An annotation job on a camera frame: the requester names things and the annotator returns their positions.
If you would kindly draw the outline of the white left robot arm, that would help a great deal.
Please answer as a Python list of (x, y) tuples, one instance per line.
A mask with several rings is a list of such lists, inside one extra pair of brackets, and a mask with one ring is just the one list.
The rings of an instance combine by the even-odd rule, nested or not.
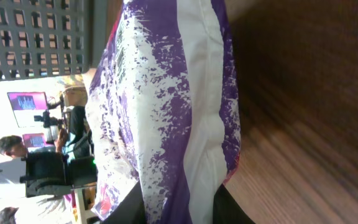
[(69, 128), (61, 129), (53, 146), (30, 151), (20, 136), (0, 138), (0, 199), (63, 196), (96, 182), (91, 156), (91, 131), (86, 130), (85, 108), (70, 110)]

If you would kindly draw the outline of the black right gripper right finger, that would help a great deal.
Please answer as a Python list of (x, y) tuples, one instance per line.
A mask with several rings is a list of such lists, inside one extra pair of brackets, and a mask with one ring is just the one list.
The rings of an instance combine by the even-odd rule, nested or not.
[(222, 184), (214, 195), (213, 224), (255, 224)]

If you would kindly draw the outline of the red purple tissue pack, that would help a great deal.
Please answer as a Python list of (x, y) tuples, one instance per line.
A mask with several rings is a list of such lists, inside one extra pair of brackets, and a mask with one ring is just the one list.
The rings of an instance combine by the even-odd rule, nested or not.
[(212, 223), (241, 149), (223, 0), (124, 1), (88, 90), (100, 219), (140, 188), (147, 223)]

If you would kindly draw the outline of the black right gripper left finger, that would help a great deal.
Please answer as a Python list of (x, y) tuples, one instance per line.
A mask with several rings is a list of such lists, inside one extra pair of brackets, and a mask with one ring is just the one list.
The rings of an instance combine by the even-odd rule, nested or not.
[(101, 224), (146, 224), (144, 201), (140, 182)]

